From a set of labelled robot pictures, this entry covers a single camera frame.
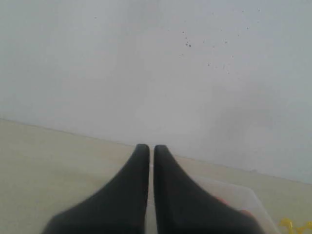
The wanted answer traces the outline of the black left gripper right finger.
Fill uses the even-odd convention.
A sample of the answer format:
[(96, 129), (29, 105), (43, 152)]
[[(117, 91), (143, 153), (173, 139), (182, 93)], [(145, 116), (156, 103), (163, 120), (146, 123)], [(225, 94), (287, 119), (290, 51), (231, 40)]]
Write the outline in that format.
[(154, 149), (154, 201), (160, 234), (260, 234), (251, 216), (196, 184), (165, 145)]

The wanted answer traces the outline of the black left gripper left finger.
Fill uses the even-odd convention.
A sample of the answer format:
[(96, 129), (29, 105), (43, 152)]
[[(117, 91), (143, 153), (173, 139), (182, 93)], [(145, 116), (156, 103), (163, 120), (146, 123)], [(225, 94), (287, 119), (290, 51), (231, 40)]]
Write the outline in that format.
[(47, 223), (44, 234), (145, 232), (150, 150), (138, 144), (121, 170), (99, 191)]

